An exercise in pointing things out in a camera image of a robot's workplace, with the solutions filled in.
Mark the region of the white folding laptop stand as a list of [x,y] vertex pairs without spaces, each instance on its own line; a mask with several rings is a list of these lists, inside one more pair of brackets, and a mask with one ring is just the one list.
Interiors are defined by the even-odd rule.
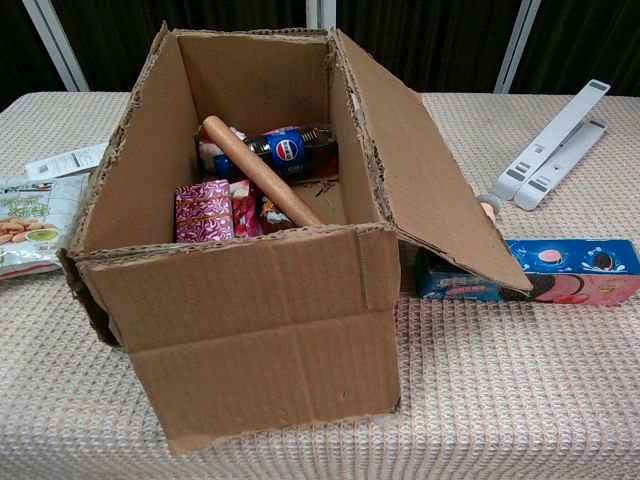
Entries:
[[604,135],[607,126],[587,114],[610,86],[590,80],[498,177],[495,195],[532,211]]

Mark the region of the pink patterned package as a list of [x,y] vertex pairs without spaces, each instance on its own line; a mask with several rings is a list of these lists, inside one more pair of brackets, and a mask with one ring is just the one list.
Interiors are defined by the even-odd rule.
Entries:
[[177,243],[227,241],[234,238],[230,185],[213,180],[175,191]]

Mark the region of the blue Oreo cookie box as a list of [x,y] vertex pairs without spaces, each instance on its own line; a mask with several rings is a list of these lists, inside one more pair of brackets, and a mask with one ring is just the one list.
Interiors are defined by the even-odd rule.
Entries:
[[640,253],[626,239],[510,239],[507,245],[532,285],[499,286],[421,249],[416,293],[432,300],[525,301],[619,306],[640,291]]

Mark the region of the red white candy pack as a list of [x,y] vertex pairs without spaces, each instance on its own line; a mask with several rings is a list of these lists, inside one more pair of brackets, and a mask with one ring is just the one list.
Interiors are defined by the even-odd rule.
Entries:
[[263,234],[260,225],[261,193],[250,180],[230,185],[234,236],[252,238]]

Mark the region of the white flat hang-tag package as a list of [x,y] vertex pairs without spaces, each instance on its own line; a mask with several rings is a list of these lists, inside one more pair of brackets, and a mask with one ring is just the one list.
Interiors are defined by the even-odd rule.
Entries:
[[95,169],[108,144],[100,143],[27,163],[26,176],[31,180],[66,177]]

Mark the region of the brown snack pack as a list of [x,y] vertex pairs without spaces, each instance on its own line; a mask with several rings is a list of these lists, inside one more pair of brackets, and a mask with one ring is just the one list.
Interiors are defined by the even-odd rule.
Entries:
[[296,227],[289,217],[265,195],[261,197],[259,224],[264,235]]

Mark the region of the green nut snack bag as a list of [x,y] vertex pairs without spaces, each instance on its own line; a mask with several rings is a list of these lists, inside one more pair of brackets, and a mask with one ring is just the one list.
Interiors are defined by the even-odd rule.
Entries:
[[0,280],[55,271],[88,174],[0,177]]

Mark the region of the white partition post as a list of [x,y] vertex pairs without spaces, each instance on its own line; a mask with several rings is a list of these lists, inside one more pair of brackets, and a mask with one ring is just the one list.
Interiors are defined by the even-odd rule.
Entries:
[[339,0],[305,0],[306,27],[334,29],[338,27]]
[[508,94],[536,19],[541,0],[521,0],[493,93]]
[[90,86],[51,0],[22,3],[69,92],[89,92]]

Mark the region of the Pepsi cola bottle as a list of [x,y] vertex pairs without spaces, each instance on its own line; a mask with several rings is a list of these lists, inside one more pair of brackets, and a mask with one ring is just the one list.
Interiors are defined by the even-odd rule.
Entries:
[[303,179],[338,174],[339,147],[329,124],[287,126],[262,135],[232,132],[275,173]]

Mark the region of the beige woven tablecloth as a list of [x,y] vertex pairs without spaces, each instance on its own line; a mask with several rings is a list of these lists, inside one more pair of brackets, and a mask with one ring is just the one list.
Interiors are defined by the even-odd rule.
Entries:
[[[128,93],[31,93],[0,111],[0,178],[108,140]],[[468,182],[566,96],[428,93]],[[640,250],[640,97],[511,237],[628,238]],[[59,272],[0,281],[0,480],[640,480],[640,298],[618,308],[429,302],[403,292],[399,415],[253,435],[174,457],[132,365],[98,341]]]

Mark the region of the brown cardboard box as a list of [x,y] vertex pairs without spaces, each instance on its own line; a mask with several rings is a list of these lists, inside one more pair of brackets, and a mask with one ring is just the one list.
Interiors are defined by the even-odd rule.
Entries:
[[[329,123],[338,183],[318,227],[178,244],[195,135]],[[176,454],[243,434],[387,414],[401,398],[399,244],[531,285],[420,95],[339,31],[161,29],[68,244],[67,281],[131,359]]]

